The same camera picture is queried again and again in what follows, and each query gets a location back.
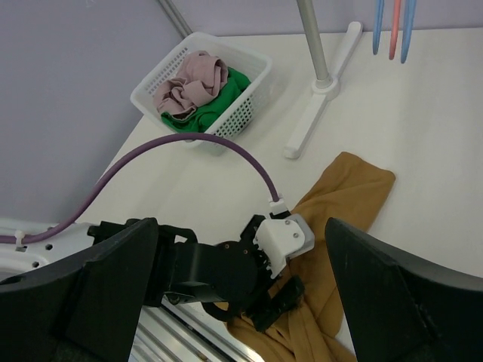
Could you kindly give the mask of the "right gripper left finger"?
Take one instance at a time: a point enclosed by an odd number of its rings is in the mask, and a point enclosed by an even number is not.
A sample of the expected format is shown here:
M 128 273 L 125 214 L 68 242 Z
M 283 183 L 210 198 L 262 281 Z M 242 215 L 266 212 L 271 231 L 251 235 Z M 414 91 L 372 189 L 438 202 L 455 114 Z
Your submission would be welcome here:
M 1 282 L 3 361 L 127 361 L 158 240 L 143 219 Z

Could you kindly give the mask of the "light blue hanger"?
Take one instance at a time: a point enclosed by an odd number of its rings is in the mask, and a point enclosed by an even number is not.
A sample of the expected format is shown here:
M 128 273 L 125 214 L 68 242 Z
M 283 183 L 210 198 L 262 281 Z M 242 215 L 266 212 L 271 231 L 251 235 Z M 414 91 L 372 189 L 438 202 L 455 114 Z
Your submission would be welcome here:
M 402 28 L 402 42 L 401 42 L 401 64 L 404 64 L 408 58 L 408 51 L 411 44 L 411 34 L 414 25 L 414 17 L 416 12 L 417 1 L 406 0 L 404 10 L 404 20 Z
M 374 8 L 374 28 L 373 28 L 373 38 L 372 38 L 372 51 L 373 55 L 377 55 L 380 46 L 380 35 L 382 31 L 383 24 L 383 12 L 384 12 L 385 1 L 376 0 Z

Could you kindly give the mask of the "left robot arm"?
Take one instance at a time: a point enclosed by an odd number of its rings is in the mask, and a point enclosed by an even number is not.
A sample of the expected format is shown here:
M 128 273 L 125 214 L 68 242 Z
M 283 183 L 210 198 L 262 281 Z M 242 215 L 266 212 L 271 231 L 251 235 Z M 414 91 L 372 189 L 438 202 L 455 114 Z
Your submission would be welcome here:
M 133 317 L 142 306 L 199 302 L 219 321 L 239 315 L 263 332 L 303 295 L 299 277 L 292 277 L 274 296 L 278 279 L 275 259 L 262 245 L 262 230 L 293 221 L 253 216 L 238 241 L 216 245 L 198 242 L 189 229 L 159 225 L 154 219 L 133 219 L 124 225 L 102 222 L 88 234 L 94 245 L 37 271 L 1 283 L 1 320 L 25 327 L 65 330 L 75 318 L 104 322 Z

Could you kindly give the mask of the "brown tank top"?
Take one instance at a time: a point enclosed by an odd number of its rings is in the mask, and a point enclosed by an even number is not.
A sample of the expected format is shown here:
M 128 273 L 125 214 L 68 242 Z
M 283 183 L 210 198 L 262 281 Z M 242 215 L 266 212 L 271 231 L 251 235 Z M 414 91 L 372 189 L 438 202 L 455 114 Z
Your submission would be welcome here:
M 292 259 L 269 291 L 274 296 L 297 275 L 305 287 L 303 298 L 264 333 L 256 331 L 246 316 L 226 323 L 229 333 L 265 361 L 354 361 L 355 355 L 336 339 L 343 304 L 328 256 L 325 226 L 333 217 L 367 231 L 394 183 L 392 171 L 340 153 L 293 209 L 314 232 L 314 248 Z

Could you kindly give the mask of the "green tank top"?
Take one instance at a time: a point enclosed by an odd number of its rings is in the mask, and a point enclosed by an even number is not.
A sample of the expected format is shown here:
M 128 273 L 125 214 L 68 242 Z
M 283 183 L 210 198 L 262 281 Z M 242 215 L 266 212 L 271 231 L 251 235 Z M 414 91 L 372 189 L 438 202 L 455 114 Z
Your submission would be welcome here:
M 184 120 L 175 118 L 170 112 L 163 112 L 163 123 L 178 133 L 204 133 L 251 84 L 243 73 L 229 67 L 227 84 L 218 97 L 199 108 Z

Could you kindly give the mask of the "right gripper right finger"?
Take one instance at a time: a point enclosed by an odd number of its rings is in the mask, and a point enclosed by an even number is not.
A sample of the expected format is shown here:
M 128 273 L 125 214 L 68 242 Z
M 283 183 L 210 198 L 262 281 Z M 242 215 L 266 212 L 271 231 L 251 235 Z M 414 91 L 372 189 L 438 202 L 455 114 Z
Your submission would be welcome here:
M 480 361 L 482 279 L 330 218 L 325 240 L 359 361 Z

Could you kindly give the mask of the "mauve tank top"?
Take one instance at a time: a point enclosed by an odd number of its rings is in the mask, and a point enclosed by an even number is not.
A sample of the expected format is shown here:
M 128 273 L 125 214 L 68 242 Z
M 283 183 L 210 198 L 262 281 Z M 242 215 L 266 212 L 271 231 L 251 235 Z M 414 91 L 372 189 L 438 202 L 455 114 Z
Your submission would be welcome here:
M 228 75 L 228 67 L 219 57 L 206 51 L 193 52 L 184 58 L 173 78 L 158 86 L 153 105 L 159 114 L 184 121 L 218 97 Z

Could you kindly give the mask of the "pink wire hanger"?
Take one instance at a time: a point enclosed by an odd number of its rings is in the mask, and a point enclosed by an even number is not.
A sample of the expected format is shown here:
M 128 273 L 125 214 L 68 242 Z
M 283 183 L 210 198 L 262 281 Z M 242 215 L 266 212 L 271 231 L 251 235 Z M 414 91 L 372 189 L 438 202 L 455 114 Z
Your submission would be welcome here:
M 401 17 L 401 0 L 393 2 L 392 28 L 389 42 L 389 60 L 394 60 L 398 42 L 399 22 Z

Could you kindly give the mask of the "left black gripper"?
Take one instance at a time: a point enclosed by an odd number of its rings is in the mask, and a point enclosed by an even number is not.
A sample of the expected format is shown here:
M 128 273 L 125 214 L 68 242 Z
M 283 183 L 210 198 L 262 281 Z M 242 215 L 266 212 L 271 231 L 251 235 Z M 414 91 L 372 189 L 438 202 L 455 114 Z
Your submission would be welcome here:
M 245 314 L 261 333 L 296 308 L 305 291 L 298 275 L 269 296 L 275 280 L 268 257 L 254 243 L 256 231 L 265 220 L 261 215 L 252 216 L 237 241 L 175 244 L 174 270 L 165 293 L 169 302 L 200 302 L 220 321 Z

